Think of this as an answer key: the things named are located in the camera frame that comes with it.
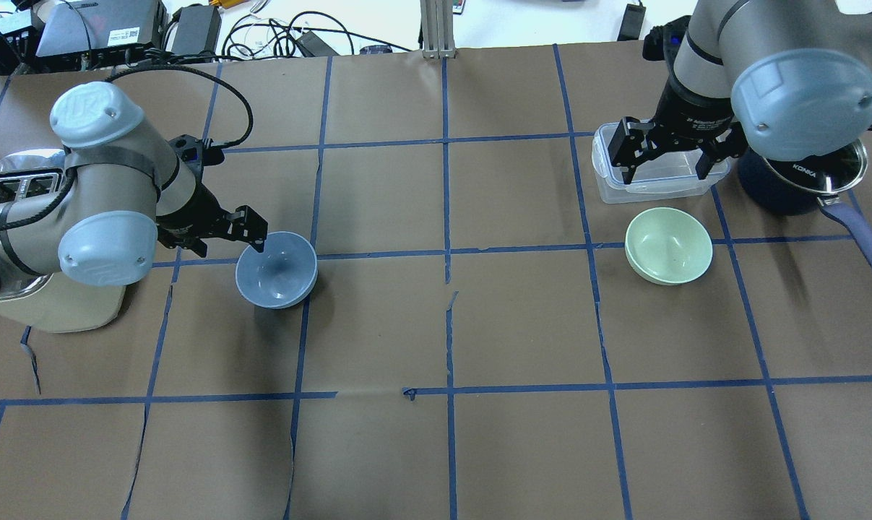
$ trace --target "pot handle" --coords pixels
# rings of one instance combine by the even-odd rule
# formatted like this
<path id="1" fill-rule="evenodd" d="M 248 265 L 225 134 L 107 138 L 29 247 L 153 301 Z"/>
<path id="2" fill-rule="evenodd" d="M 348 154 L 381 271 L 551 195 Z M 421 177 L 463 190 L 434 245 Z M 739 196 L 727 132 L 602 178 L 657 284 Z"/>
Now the pot handle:
<path id="1" fill-rule="evenodd" d="M 850 231 L 852 239 L 856 241 L 859 250 L 863 252 L 866 262 L 872 266 L 872 227 L 869 227 L 865 218 L 851 205 L 839 201 L 839 197 L 819 199 L 819 204 L 826 217 L 839 222 L 846 230 Z"/>

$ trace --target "sticker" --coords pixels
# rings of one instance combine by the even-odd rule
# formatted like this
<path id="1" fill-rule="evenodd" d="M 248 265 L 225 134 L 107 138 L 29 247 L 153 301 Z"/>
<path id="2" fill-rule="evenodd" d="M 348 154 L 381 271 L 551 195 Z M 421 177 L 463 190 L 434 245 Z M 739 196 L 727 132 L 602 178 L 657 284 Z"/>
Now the sticker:
<path id="1" fill-rule="evenodd" d="M 137 43 L 140 35 L 140 27 L 112 30 L 112 32 L 108 34 L 108 46 L 125 46 L 128 43 Z"/>

